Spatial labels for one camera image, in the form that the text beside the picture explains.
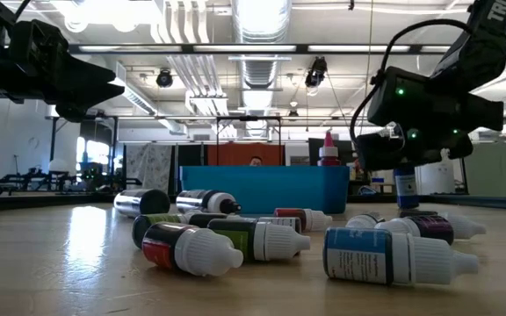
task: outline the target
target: red cap bottle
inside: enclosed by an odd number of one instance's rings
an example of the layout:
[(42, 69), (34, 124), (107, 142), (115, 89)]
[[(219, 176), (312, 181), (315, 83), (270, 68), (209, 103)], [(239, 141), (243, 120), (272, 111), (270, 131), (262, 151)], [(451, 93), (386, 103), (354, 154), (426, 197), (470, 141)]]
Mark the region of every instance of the red cap bottle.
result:
[(339, 150), (333, 145), (331, 133), (325, 133), (325, 141), (323, 147), (320, 148), (320, 160), (317, 162), (318, 166), (340, 166), (341, 161), (339, 157)]

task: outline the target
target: wooden table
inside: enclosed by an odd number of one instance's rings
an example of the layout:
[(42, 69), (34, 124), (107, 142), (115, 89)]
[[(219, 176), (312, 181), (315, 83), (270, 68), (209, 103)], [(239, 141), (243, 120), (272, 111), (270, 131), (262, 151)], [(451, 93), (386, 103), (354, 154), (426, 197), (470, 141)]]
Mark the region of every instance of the wooden table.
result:
[[(422, 205), (461, 213), (488, 234), (454, 247), (480, 274), (452, 285), (380, 286), (330, 280), (322, 233), (290, 262), (246, 264), (221, 277), (182, 276), (147, 262), (131, 221), (110, 205), (0, 212), (0, 315), (506, 315), (506, 210)], [(394, 205), (348, 205), (352, 215)]]

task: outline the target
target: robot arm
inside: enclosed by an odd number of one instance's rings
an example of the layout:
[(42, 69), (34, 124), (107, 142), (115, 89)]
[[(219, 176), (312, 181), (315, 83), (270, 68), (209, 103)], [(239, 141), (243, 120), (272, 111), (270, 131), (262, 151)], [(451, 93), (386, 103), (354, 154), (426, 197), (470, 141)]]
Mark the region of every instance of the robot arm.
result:
[[(6, 32), (9, 47), (4, 46)], [(38, 20), (16, 23), (0, 3), (0, 97), (17, 104), (44, 100), (56, 104), (65, 119), (80, 122), (91, 106), (124, 92), (124, 87), (109, 83), (114, 72), (79, 61), (68, 48), (57, 27)]]
[(468, 92), (496, 79), (506, 64), (506, 0), (475, 0), (468, 26), (438, 63), (430, 86)]
[(506, 0), (475, 0), (470, 12), (467, 26), (471, 32), (458, 37), (431, 77), (396, 67), (380, 71), (368, 121), (378, 126), (396, 123), (399, 138), (358, 136), (363, 169), (439, 162), (444, 148), (450, 150), (451, 159), (466, 157), (473, 152), (468, 133), (480, 126), (502, 130), (503, 102), (488, 101), (469, 91), (504, 71)]

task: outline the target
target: blue bottle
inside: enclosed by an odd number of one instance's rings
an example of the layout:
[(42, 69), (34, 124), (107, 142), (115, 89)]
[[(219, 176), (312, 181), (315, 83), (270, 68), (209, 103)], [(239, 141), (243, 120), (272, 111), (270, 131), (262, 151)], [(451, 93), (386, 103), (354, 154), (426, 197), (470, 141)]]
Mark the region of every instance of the blue bottle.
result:
[(403, 167), (394, 169), (395, 188), (397, 189), (397, 205), (403, 210), (419, 206), (415, 168)]

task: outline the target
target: blue label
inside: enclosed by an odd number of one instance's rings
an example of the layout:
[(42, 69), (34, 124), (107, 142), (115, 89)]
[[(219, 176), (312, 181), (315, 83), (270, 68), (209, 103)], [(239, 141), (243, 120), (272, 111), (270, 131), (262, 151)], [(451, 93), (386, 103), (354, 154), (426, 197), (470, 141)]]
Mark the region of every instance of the blue label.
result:
[(323, 249), (325, 272), (329, 277), (390, 284), (389, 238), (385, 230), (329, 228)]
[(379, 229), (330, 228), (327, 248), (386, 253), (388, 231)]

